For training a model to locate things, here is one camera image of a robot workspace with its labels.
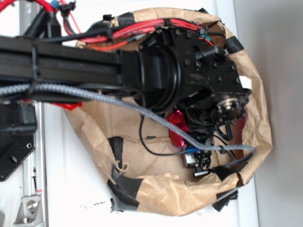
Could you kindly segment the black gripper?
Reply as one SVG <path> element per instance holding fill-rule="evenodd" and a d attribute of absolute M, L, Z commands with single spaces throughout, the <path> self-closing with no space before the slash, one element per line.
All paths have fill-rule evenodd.
<path fill-rule="evenodd" d="M 182 102 L 185 121 L 189 126 L 189 135 L 198 143 L 210 147 L 217 138 L 225 147 L 219 146 L 221 154 L 227 154 L 232 160 L 224 167 L 234 167 L 246 162 L 249 157 L 237 158 L 234 148 L 226 148 L 227 142 L 233 139 L 232 125 L 235 119 L 246 115 L 245 106 L 248 95 L 202 95 L 195 94 Z"/>

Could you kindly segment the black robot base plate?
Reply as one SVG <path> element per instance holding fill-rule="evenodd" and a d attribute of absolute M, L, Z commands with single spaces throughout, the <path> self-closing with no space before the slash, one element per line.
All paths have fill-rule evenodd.
<path fill-rule="evenodd" d="M 34 150 L 37 130 L 33 103 L 0 105 L 0 181 L 6 181 Z"/>

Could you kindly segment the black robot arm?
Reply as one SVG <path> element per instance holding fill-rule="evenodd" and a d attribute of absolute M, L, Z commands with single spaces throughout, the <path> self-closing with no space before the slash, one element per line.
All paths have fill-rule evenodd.
<path fill-rule="evenodd" d="M 35 109 L 26 99 L 75 104 L 98 100 L 140 112 L 181 135 L 199 153 L 194 176 L 210 151 L 233 156 L 245 145 L 211 146 L 220 133 L 230 141 L 230 125 L 245 116 L 252 92 L 228 59 L 229 48 L 189 29 L 158 28 L 139 51 L 97 52 L 69 48 L 57 39 L 0 39 L 0 179 L 5 181 L 34 149 Z"/>

